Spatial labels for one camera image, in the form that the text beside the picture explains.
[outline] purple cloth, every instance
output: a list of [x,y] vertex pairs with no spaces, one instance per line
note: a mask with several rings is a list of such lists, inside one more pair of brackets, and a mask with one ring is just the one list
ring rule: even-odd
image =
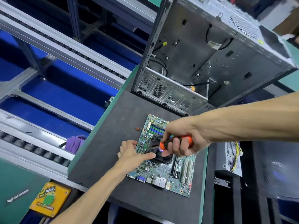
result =
[[72,136],[71,138],[66,139],[65,150],[76,154],[79,147],[83,145],[84,141],[86,140],[85,136]]

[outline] open metal computer chassis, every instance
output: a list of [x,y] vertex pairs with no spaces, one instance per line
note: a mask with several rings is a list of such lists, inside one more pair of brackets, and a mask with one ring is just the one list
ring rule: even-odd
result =
[[[150,61],[154,56],[166,63],[167,77]],[[226,0],[162,0],[132,93],[191,116],[225,107],[295,70],[280,38]],[[196,91],[183,86],[207,82]]]

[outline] yellow box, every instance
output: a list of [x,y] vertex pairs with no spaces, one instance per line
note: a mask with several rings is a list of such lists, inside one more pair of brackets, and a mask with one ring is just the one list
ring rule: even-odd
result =
[[69,188],[55,182],[49,182],[42,188],[29,208],[43,215],[54,217],[66,201],[70,192],[71,189]]

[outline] forearm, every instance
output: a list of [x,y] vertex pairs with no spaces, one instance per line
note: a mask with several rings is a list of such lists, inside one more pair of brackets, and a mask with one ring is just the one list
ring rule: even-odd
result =
[[60,214],[52,224],[92,223],[114,188],[124,179],[119,170],[110,169],[83,196]]
[[299,93],[219,108],[194,117],[209,142],[245,140],[299,141]]

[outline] person's right arm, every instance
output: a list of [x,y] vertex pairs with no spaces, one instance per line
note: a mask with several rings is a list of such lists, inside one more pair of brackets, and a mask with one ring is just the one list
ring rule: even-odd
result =
[[229,106],[184,117],[170,122],[162,141],[169,136],[190,135],[194,145],[174,139],[168,145],[171,153],[184,156],[198,152],[214,142],[280,140],[299,142],[299,93]]

